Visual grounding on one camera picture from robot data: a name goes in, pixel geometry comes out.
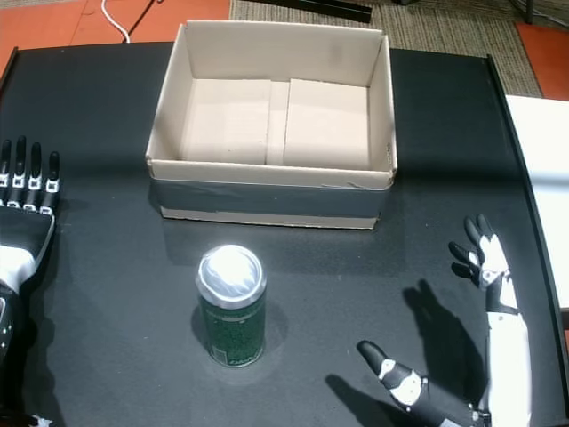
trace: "orange floor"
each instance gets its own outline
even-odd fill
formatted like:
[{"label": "orange floor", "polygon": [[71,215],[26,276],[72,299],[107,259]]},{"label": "orange floor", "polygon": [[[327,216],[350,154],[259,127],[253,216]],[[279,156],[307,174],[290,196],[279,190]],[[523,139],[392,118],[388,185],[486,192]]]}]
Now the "orange floor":
[{"label": "orange floor", "polygon": [[[130,28],[149,0],[108,0],[107,10],[123,27]],[[226,20],[229,0],[164,0],[154,2],[132,33],[133,42],[170,41],[178,26],[190,19]],[[100,11],[100,0],[0,9],[0,70],[12,48],[35,49],[78,44],[120,43],[122,35]]]},{"label": "orange floor", "polygon": [[569,31],[518,24],[543,97],[569,101]]}]

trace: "floor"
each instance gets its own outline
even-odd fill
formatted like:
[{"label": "floor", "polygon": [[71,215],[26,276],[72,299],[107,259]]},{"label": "floor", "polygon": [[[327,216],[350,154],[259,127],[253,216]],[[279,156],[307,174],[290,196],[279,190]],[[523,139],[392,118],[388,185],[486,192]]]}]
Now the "floor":
[{"label": "floor", "polygon": [[[546,12],[557,12],[563,10],[560,5],[567,0],[539,1],[541,4],[536,3],[541,8],[549,8]],[[118,22],[131,28],[148,2],[108,0],[107,8]],[[507,93],[569,101],[569,32],[523,23],[518,23],[516,29],[513,20],[521,19],[521,15],[508,0],[421,0],[407,7],[389,0],[369,3],[374,8],[371,27],[388,31],[394,47],[469,55],[489,52],[497,62]],[[132,32],[132,41],[170,41],[185,20],[229,17],[354,25],[242,0],[163,0],[153,3]],[[544,20],[538,23],[548,25]],[[0,0],[0,31],[0,70],[14,46],[35,49],[123,40],[102,15],[100,0]],[[457,33],[463,37],[454,37]]]},{"label": "floor", "polygon": [[[148,0],[108,0],[107,10],[131,28]],[[155,2],[132,33],[133,42],[171,41],[186,20],[226,20],[229,0]],[[122,35],[100,11],[100,0],[70,0],[0,9],[0,69],[14,46],[20,49],[80,44],[121,43]]]}]

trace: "white cable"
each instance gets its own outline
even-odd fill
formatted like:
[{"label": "white cable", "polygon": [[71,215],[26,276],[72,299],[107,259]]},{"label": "white cable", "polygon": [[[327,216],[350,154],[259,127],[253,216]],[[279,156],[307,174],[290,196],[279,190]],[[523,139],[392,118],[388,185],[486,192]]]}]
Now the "white cable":
[{"label": "white cable", "polygon": [[100,9],[102,10],[103,14],[107,18],[108,22],[110,22],[113,27],[115,27],[121,33],[123,33],[123,36],[126,39],[126,43],[130,43],[131,37],[128,35],[128,31],[126,31],[123,27],[121,27],[120,24],[118,22],[116,22],[115,20],[113,20],[113,18],[108,14],[107,8],[105,6],[106,2],[107,2],[107,0],[100,0]]}]

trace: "black metal bar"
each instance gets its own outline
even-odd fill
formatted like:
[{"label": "black metal bar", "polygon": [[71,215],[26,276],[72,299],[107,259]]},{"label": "black metal bar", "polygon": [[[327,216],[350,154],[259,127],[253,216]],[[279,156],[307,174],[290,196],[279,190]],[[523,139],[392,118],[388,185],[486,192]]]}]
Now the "black metal bar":
[{"label": "black metal bar", "polygon": [[562,361],[561,368],[563,369],[562,379],[564,385],[564,401],[565,408],[569,407],[569,359],[567,358],[567,348],[565,347],[565,330],[563,329],[563,322],[561,313],[559,310],[559,300],[557,299],[557,291],[555,288],[555,279],[553,279],[553,269],[551,269],[551,263],[549,262],[548,247],[545,241],[545,235],[543,234],[543,228],[541,227],[540,216],[538,214],[537,204],[535,202],[535,196],[533,195],[532,182],[530,180],[529,173],[527,171],[527,166],[525,164],[524,153],[522,147],[519,144],[519,139],[517,138],[516,127],[514,126],[514,121],[509,113],[508,103],[506,101],[506,93],[501,85],[500,76],[498,75],[498,69],[493,60],[492,55],[488,55],[488,68],[490,69],[490,75],[493,78],[494,89],[496,90],[496,98],[500,105],[502,115],[506,121],[506,131],[509,134],[509,140],[511,141],[512,148],[517,160],[519,170],[521,171],[520,179],[524,183],[525,189],[525,201],[528,204],[528,209],[530,211],[530,219],[533,226],[533,234],[537,240],[538,244],[538,254],[540,255],[540,263],[543,268],[544,281],[548,285],[547,293],[549,297],[549,304],[551,306],[551,322],[554,328],[557,330],[557,352],[559,353],[559,359]]},{"label": "black metal bar", "polygon": [[18,56],[18,46],[15,46],[12,49],[12,53],[10,53],[10,58],[8,58],[8,62],[6,63],[6,67],[4,68],[4,72],[2,73],[2,77],[0,77],[0,96],[2,96],[2,91],[4,90],[4,86],[8,81],[8,77],[10,76],[10,72],[13,69],[14,61],[16,60],[16,56]]},{"label": "black metal bar", "polygon": [[301,9],[303,11],[322,13],[323,15],[336,16],[346,20],[356,20],[369,24],[372,20],[372,8],[341,2],[338,0],[253,0],[258,3],[274,4],[277,6]]},{"label": "black metal bar", "polygon": [[525,3],[525,23],[533,23],[533,0],[526,0]]}]

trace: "white arm segment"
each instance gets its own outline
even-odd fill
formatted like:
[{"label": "white arm segment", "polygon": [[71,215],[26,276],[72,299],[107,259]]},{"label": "white arm segment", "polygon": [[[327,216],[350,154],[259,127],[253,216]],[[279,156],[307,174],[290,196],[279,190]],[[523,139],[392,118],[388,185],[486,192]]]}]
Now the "white arm segment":
[{"label": "white arm segment", "polygon": [[532,367],[527,326],[521,314],[487,314],[489,384],[483,406],[492,414],[492,427],[529,427]]}]

